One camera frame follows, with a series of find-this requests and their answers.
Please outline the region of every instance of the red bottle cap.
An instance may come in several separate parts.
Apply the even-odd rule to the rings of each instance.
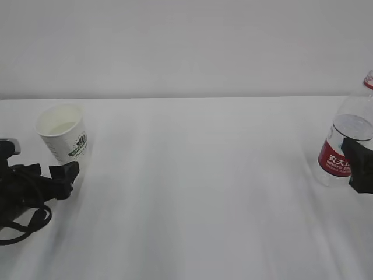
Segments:
[[[373,89],[373,70],[370,70],[367,77],[365,77],[364,84],[368,88]]]

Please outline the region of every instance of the white tablecloth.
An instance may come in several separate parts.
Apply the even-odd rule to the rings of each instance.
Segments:
[[[74,100],[92,148],[83,184],[0,247],[0,278],[373,279],[373,198],[311,174],[343,98]],[[61,102],[0,101],[0,137],[22,146],[11,164],[48,174],[33,124]]]

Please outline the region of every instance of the cup rim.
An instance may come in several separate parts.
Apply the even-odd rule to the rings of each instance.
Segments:
[[[44,133],[41,133],[38,129],[37,129],[37,124],[39,123],[39,120],[40,118],[47,112],[50,112],[50,111],[53,111],[55,110],[56,108],[58,107],[62,107],[62,106],[72,106],[72,107],[75,107],[79,110],[79,119],[74,123],[74,125],[72,127],[70,127],[68,130],[62,132],[62,133],[59,133],[59,134],[44,134]],[[75,104],[75,103],[60,103],[60,104],[56,104],[56,105],[53,105],[52,107],[44,110],[43,112],[41,112],[37,118],[36,118],[36,121],[35,121],[35,125],[34,125],[34,129],[36,131],[36,133],[38,133],[40,136],[42,137],[49,137],[49,138],[55,138],[55,137],[60,137],[62,135],[65,135],[66,133],[68,133],[69,131],[73,130],[81,121],[82,121],[82,118],[83,118],[83,112],[82,112],[82,108],[78,105],[78,104]]]

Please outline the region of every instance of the plastic water bottle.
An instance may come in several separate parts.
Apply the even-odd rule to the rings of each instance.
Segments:
[[[351,169],[341,145],[345,137],[366,146],[373,138],[373,71],[361,88],[339,108],[314,166],[314,176],[323,185],[339,186],[349,182]]]

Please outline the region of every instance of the white paper cup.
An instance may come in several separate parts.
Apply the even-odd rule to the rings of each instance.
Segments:
[[[44,111],[37,118],[35,129],[62,165],[80,163],[87,153],[87,134],[78,105],[60,104]]]

